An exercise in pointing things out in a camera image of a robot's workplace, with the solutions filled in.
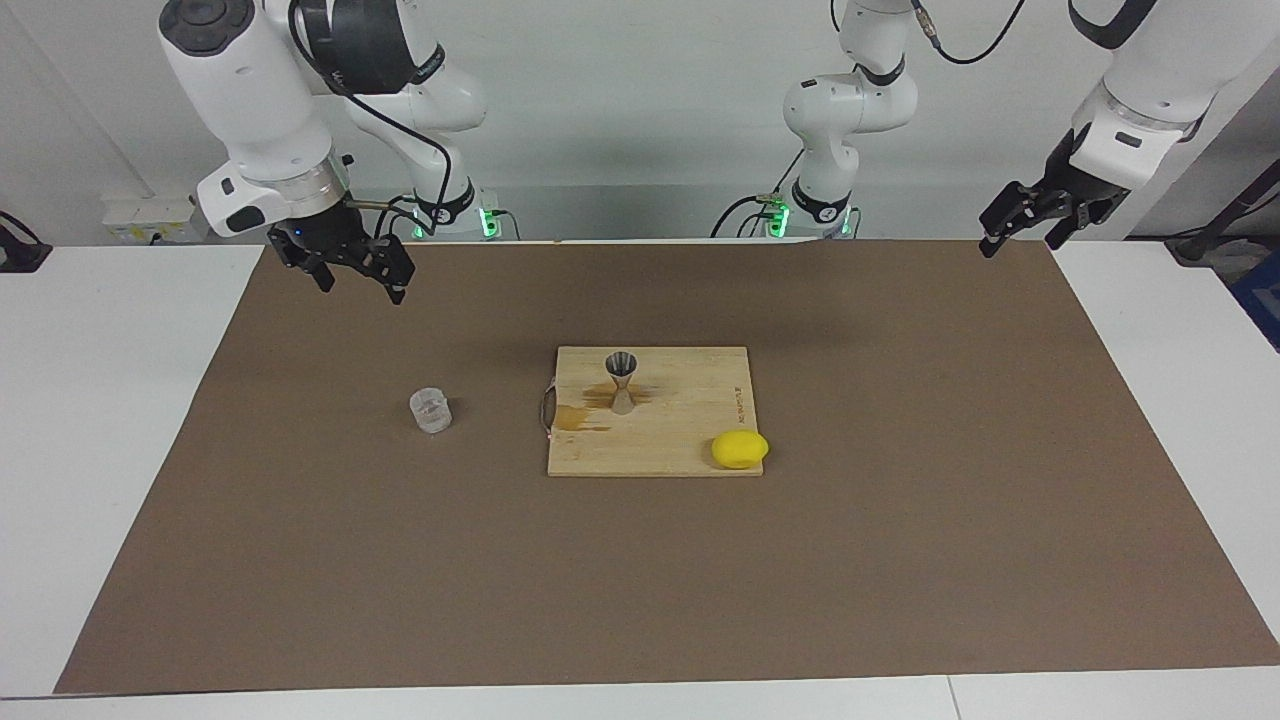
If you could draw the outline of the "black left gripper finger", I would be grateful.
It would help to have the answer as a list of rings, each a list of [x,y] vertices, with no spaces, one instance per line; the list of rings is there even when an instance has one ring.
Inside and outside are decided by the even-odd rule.
[[[980,213],[983,237],[979,250],[992,259],[1016,233],[1038,225],[1043,219],[1044,191],[1039,186],[1025,186],[1016,181],[1006,184]]]
[[[1044,243],[1051,251],[1060,250],[1078,231],[1093,223],[1092,204],[1061,201],[1046,213],[1053,227],[1046,233]]]

